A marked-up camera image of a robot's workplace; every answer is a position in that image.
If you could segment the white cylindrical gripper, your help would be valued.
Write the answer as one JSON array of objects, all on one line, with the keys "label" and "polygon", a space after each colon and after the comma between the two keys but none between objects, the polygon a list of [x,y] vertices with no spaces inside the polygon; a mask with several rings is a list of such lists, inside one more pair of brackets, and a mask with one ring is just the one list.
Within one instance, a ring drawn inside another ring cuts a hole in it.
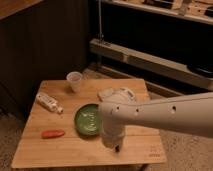
[{"label": "white cylindrical gripper", "polygon": [[100,135],[106,148],[121,148],[125,137],[125,127],[115,123],[102,123]]}]

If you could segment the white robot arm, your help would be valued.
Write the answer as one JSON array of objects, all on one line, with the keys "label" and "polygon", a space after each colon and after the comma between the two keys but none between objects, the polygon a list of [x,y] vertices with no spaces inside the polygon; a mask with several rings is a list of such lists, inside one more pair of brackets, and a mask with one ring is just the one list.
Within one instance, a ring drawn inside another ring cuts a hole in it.
[{"label": "white robot arm", "polygon": [[100,98],[101,140],[105,147],[123,145],[126,125],[170,130],[213,138],[213,92],[137,101],[127,88],[107,88]]}]

